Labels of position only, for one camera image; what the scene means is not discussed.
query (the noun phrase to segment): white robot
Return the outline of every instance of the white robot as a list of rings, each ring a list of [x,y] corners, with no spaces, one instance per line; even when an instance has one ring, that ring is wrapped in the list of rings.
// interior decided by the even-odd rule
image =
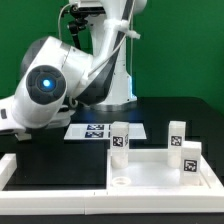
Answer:
[[[123,96],[127,101],[130,76],[125,65],[125,39],[139,38],[129,30],[130,20],[146,3],[147,0],[70,0],[67,6],[73,9],[105,10],[105,15],[87,17],[93,55],[54,37],[34,42],[22,61],[22,79],[15,95],[0,100],[0,134],[68,125],[71,111],[62,105],[66,96],[85,105],[104,106],[113,105],[111,95],[121,91],[121,97],[116,98]],[[127,89],[123,86],[119,90],[114,74],[126,77]]]

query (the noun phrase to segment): black panel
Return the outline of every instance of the black panel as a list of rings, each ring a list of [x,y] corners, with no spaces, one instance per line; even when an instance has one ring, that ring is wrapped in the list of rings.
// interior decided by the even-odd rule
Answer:
[[[2,119],[7,119],[6,109],[1,110],[1,117]]]
[[[20,67],[21,79],[26,74],[31,63],[33,62],[34,58],[37,56],[37,54],[39,53],[40,49],[43,47],[47,39],[48,37],[41,38],[35,41],[34,43],[32,43],[31,46],[29,47],[21,63],[21,67]]]
[[[66,90],[64,76],[52,66],[34,68],[28,74],[26,86],[30,98],[42,105],[58,100]]]

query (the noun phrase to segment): blue light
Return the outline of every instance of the blue light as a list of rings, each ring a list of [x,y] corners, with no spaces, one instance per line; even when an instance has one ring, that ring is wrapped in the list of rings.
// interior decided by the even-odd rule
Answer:
[[[50,80],[45,79],[45,80],[43,80],[43,85],[44,85],[46,88],[49,88],[49,87],[51,87],[52,83],[51,83]]]

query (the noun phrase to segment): white block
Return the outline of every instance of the white block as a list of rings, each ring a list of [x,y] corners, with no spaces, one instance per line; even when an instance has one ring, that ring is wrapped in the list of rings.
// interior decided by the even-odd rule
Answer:
[[[114,122],[111,126],[110,149],[111,162],[114,168],[128,166],[129,123]]]
[[[201,151],[201,142],[183,142],[180,184],[200,185]]]
[[[5,154],[0,160],[0,191],[3,190],[16,168],[16,155]]]
[[[179,168],[181,163],[181,148],[185,140],[186,122],[171,121],[168,133],[168,165]]]

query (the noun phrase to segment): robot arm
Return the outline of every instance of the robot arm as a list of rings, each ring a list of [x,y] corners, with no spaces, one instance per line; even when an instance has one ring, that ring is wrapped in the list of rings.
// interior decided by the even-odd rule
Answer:
[[[104,37],[97,55],[89,55],[53,37],[32,44],[23,59],[22,79],[15,95],[0,101],[0,134],[45,128],[63,120],[60,108],[65,96],[87,105],[104,100],[112,82],[119,45],[129,35],[134,2],[78,1],[79,6],[101,4],[106,12]],[[64,119],[62,126],[69,122],[70,118]]]

